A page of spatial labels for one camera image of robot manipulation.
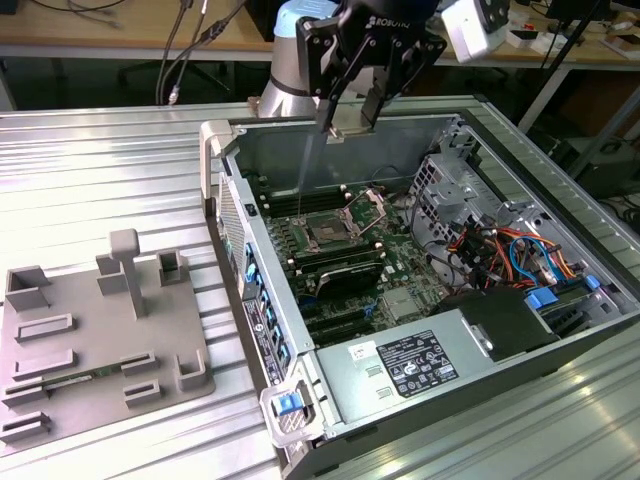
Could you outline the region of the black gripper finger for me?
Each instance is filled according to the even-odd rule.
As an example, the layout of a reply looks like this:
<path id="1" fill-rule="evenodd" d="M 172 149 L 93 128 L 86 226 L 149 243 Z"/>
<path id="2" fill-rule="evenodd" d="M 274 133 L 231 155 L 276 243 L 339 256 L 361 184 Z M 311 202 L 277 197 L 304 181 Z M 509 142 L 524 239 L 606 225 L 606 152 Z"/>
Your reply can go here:
<path id="1" fill-rule="evenodd" d="M 340 15 L 300 18 L 296 42 L 302 85 L 318 100 L 316 121 L 320 130 L 327 132 L 348 84 L 371 59 L 374 40 Z"/>
<path id="2" fill-rule="evenodd" d="M 362 107 L 362 118 L 369 126 L 377 123 L 382 108 L 393 98 L 405 93 L 422 71 L 434 65 L 445 50 L 442 37 L 424 37 L 411 46 L 394 39 L 389 59 L 379 73 Z"/>

